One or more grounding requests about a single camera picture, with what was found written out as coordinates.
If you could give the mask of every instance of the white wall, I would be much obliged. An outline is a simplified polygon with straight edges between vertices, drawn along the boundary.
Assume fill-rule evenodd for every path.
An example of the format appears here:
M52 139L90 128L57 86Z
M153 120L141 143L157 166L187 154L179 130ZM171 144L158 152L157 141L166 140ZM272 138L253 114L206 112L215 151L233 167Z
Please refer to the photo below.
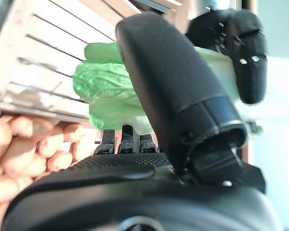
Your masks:
M264 134L255 138L254 164L263 170L267 196L289 228L289 59L269 59L267 91L267 119Z

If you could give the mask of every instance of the textured black grip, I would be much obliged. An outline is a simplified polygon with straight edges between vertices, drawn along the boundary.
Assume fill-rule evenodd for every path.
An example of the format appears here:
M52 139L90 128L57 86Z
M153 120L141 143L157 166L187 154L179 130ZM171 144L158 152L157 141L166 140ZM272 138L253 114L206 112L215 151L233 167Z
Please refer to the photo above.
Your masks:
M234 147L247 138L230 99L193 44L155 13L126 18L117 44L134 89L164 152L177 170L194 147L236 130Z

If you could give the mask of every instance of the white slatted shelf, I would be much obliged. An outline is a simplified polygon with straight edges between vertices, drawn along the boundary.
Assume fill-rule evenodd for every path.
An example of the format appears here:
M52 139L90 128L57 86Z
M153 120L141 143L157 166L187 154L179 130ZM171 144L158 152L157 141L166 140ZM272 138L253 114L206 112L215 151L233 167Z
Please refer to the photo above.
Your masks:
M51 1L38 1L35 14L41 19L54 24L62 30L76 36L77 38L80 38L86 43L113 41L106 35L96 30L93 26L88 25Z

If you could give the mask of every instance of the silver screw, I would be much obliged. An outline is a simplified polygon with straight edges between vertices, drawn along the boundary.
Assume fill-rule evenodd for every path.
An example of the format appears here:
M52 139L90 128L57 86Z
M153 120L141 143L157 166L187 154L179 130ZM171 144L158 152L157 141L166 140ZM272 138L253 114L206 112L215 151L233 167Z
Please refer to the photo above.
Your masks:
M223 183L222 183L223 186L226 186L226 187L231 187L232 186L232 183L228 180L225 180Z

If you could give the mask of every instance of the black device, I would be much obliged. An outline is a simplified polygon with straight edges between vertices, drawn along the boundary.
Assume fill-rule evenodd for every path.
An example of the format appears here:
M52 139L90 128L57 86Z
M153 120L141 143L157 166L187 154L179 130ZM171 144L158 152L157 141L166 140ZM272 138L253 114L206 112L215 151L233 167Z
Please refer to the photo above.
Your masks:
M228 55L244 103L263 100L266 89L267 46L259 18L249 10L214 10L196 17L185 34L198 47Z
M282 230L261 172L236 156L246 126L193 44L154 13L116 35L165 153L93 155L52 173L10 203L1 230Z

